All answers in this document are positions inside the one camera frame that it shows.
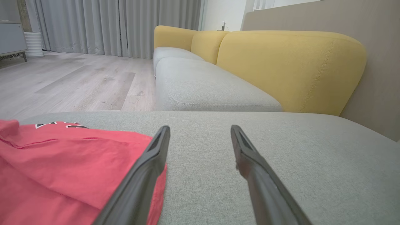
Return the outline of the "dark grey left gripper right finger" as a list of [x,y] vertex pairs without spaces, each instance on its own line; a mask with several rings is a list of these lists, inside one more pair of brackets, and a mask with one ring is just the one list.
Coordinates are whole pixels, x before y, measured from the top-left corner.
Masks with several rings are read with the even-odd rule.
[[247,181],[256,223],[310,225],[308,216],[240,126],[231,126],[231,140],[236,169]]

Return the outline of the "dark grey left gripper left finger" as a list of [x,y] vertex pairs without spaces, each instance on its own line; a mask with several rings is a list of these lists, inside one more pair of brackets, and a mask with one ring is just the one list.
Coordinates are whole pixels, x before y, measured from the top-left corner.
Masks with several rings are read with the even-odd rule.
[[131,167],[93,224],[145,225],[156,181],[164,171],[170,127],[162,126]]

